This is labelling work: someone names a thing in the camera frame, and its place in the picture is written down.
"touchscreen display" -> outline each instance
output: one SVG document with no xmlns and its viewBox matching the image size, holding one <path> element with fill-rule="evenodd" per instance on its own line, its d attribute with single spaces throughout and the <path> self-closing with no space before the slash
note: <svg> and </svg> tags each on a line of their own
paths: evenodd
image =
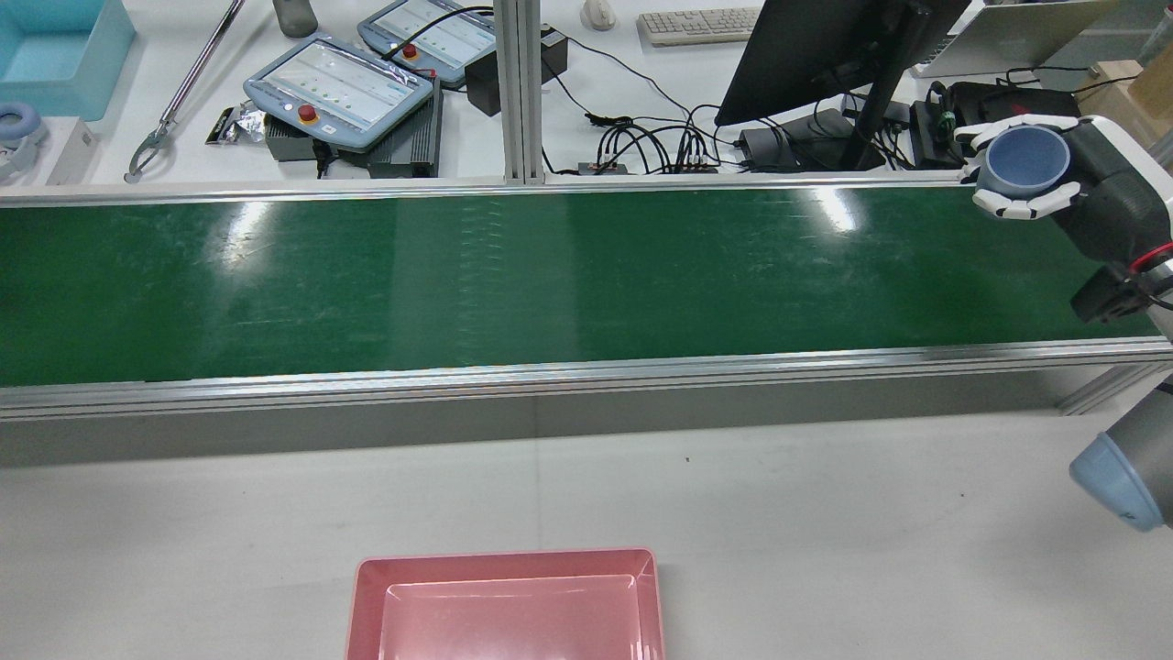
<svg viewBox="0 0 1173 660">
<path fill-rule="evenodd" d="M 391 74 L 318 41 L 262 80 L 361 130 L 373 127 L 412 94 L 411 87 Z"/>
<path fill-rule="evenodd" d="M 407 0 L 377 19 L 374 25 L 404 39 L 447 13 L 448 9 L 428 0 Z M 459 69 L 493 46 L 493 42 L 491 32 L 461 16 L 453 16 L 421 34 L 415 46 L 449 67 Z"/>
</svg>

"laptop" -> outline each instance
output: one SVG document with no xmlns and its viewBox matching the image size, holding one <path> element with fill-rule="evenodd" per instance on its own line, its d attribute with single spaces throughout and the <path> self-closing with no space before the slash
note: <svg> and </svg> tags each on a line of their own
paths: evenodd
<svg viewBox="0 0 1173 660">
<path fill-rule="evenodd" d="M 913 67 L 918 77 L 1005 73 L 1037 67 L 1120 0 L 1060 0 L 989 5 L 957 34 L 950 34 L 928 60 Z"/>
</svg>

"white box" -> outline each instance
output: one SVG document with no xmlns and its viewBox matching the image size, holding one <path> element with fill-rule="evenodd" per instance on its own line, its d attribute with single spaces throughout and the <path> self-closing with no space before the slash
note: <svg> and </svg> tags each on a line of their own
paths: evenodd
<svg viewBox="0 0 1173 660">
<path fill-rule="evenodd" d="M 27 171 L 0 179 L 0 185 L 67 185 L 81 183 L 97 152 L 97 137 L 80 117 L 41 117 L 49 134 L 41 140 Z"/>
</svg>

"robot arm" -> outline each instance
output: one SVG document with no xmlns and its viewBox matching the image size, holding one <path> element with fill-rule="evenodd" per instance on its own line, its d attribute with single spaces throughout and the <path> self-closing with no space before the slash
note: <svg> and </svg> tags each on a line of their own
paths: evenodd
<svg viewBox="0 0 1173 660">
<path fill-rule="evenodd" d="M 1018 125 L 1052 130 L 1070 150 L 1066 171 L 1025 198 L 984 185 L 990 176 L 982 176 L 996 162 L 997 138 Z M 1080 319 L 1147 311 L 1173 339 L 1173 177 L 1140 144 L 1103 117 L 1023 115 L 956 136 L 977 152 L 962 170 L 963 182 L 977 183 L 974 203 L 998 218 L 1050 216 L 1084 256 L 1104 264 L 1071 300 Z M 1071 477 L 1137 530 L 1173 528 L 1173 377 L 1100 434 L 1072 462 Z"/>
</svg>

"keyboard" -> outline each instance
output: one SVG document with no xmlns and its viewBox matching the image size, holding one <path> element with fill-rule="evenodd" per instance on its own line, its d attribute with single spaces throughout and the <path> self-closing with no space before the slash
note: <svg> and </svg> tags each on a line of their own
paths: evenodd
<svg viewBox="0 0 1173 660">
<path fill-rule="evenodd" d="M 748 41 L 761 7 L 639 14 L 636 25 L 652 46 Z"/>
</svg>

